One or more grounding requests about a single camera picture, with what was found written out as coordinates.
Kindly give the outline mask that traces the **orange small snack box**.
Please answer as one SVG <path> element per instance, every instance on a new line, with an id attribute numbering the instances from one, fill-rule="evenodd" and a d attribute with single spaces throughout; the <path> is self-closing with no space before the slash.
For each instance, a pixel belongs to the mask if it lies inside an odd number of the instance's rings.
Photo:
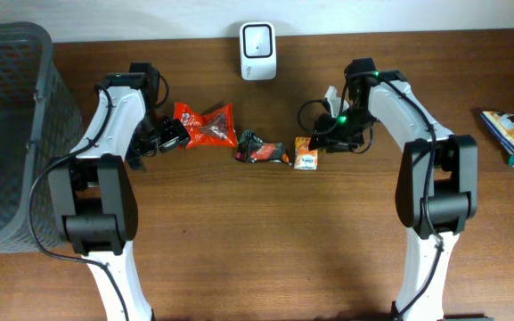
<path id="1" fill-rule="evenodd" d="M 295 138 L 295 161 L 293 168 L 299 170 L 316 170 L 318 167 L 318 152 L 310 150 L 310 137 Z"/>

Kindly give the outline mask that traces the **dark red snack packet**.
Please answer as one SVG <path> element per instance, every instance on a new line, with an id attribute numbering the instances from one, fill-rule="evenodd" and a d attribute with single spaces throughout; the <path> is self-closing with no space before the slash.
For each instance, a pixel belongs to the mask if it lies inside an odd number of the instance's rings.
<path id="1" fill-rule="evenodd" d="M 175 103 L 174 117 L 185 127 L 190 142 L 184 149 L 198 146 L 236 148 L 238 140 L 234 129 L 233 105 L 227 103 L 216 110 L 199 114 L 185 103 Z"/>

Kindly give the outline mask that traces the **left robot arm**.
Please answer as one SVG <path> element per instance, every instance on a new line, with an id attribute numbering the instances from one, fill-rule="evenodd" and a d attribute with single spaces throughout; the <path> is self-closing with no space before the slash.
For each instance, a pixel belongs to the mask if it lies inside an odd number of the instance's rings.
<path id="1" fill-rule="evenodd" d="M 168 89 L 148 62 L 106 75 L 83 137 L 45 172 L 58 234 L 72 246 L 70 261 L 89 267 L 109 320 L 155 317 L 135 264 L 139 210 L 127 172 L 190 141 L 178 119 L 155 116 Z"/>

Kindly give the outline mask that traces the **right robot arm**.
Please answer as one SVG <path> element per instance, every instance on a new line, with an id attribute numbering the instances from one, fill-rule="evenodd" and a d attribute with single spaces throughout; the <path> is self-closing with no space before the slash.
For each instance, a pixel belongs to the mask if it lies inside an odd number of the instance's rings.
<path id="1" fill-rule="evenodd" d="M 381 124 L 400 148 L 396 213 L 407 251 L 391 320 L 442 320 L 445 279 L 453 248 L 477 212 L 477 143 L 441 125 L 418 101 L 399 70 L 378 70 L 354 59 L 345 85 L 329 90 L 326 112 L 314 123 L 311 150 L 363 153 L 364 135 Z"/>

